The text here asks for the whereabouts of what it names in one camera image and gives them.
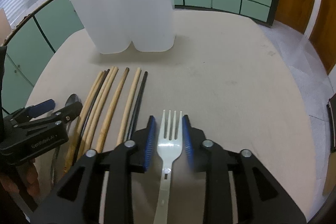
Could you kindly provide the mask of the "left hand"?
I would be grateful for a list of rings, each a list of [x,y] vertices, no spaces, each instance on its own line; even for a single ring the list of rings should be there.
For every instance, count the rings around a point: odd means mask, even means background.
[[[25,183],[27,192],[33,198],[39,197],[41,190],[38,180],[38,172],[35,166],[35,159],[31,159],[29,162],[18,167],[19,175],[22,181]],[[1,184],[5,191],[9,193],[19,193],[19,188],[15,182],[7,174],[8,171],[1,169]]]

